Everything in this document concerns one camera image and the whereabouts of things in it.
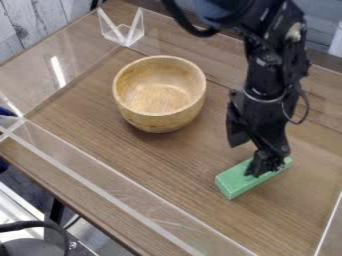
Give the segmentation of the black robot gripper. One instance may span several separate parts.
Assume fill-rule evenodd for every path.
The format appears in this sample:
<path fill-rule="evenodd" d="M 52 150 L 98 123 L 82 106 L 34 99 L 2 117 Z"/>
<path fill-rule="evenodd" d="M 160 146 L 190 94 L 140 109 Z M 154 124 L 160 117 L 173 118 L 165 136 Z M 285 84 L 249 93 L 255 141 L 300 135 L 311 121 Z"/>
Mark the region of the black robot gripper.
<path fill-rule="evenodd" d="M 243 91 L 229 91 L 225 130 L 231 147 L 252 141 L 259 150 L 244 171 L 245 176 L 257 178 L 276 172 L 289 155 L 285 125 L 293 114 L 293 93 L 285 93 L 275 101 L 259 102 Z"/>

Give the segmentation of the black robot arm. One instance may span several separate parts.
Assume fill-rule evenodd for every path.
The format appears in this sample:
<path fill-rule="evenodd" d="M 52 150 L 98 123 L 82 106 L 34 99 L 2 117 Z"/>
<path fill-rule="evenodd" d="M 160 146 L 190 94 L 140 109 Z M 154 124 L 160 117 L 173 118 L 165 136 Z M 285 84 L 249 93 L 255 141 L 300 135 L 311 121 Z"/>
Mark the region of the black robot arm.
<path fill-rule="evenodd" d="M 225 129 L 232 147 L 252 142 L 256 151 L 244 174 L 257 177 L 276 171 L 289 156 L 285 126 L 304 100 L 300 80 L 308 76 L 307 22 L 292 0 L 193 0 L 192 10 L 205 27 L 189 21 L 174 0 L 160 0 L 180 27 L 196 37 L 224 29 L 243 37 L 247 76 L 240 90 L 229 92 Z"/>

